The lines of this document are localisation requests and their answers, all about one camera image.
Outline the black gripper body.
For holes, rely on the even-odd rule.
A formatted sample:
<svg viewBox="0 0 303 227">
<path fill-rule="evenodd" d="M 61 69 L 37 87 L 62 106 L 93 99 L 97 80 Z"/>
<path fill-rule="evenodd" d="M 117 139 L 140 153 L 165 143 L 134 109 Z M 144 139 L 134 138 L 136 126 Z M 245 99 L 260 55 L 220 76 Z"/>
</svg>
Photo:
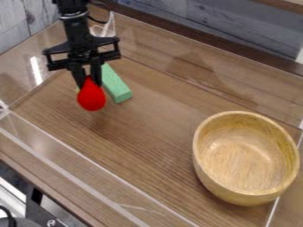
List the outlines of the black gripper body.
<svg viewBox="0 0 303 227">
<path fill-rule="evenodd" d="M 58 69 L 69 69 L 69 65 L 78 63 L 85 66 L 92 63 L 94 58 L 100 62 L 114 60 L 120 58 L 120 39 L 118 37 L 96 37 L 89 36 L 82 40 L 80 46 L 73 48 L 69 42 L 64 42 L 50 48 L 42 50 L 42 55 L 46 57 L 46 69 L 56 71 Z M 66 53 L 65 59 L 53 60 L 52 55 Z"/>
</svg>

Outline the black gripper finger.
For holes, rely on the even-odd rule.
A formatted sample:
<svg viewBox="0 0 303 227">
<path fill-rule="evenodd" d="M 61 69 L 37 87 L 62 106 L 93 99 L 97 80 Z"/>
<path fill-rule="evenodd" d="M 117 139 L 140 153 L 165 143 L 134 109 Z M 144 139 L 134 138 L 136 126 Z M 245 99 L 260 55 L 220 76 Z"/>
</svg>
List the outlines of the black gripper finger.
<svg viewBox="0 0 303 227">
<path fill-rule="evenodd" d="M 78 86 L 78 88 L 81 88 L 86 77 L 85 69 L 78 63 L 72 63 L 68 69 L 69 69 L 69 72 L 72 73 L 72 77 L 74 79 L 76 85 Z"/>
<path fill-rule="evenodd" d="M 101 61 L 100 61 L 100 59 L 90 60 L 89 72 L 90 72 L 92 81 L 100 87 L 101 86 Z"/>
</svg>

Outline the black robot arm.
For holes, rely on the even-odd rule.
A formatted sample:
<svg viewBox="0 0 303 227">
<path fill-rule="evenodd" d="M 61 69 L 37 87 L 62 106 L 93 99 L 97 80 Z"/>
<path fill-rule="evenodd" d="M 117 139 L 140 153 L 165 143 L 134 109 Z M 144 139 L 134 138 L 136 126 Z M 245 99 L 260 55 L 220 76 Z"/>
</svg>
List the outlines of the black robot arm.
<svg viewBox="0 0 303 227">
<path fill-rule="evenodd" d="M 89 20 L 106 23 L 89 16 L 89 0 L 52 0 L 57 6 L 58 20 L 62 23 L 66 41 L 42 50 L 46 69 L 66 69 L 81 89 L 85 81 L 84 66 L 89 66 L 93 83 L 101 86 L 101 66 L 106 61 L 120 58 L 120 39 L 98 37 L 89 32 Z"/>
</svg>

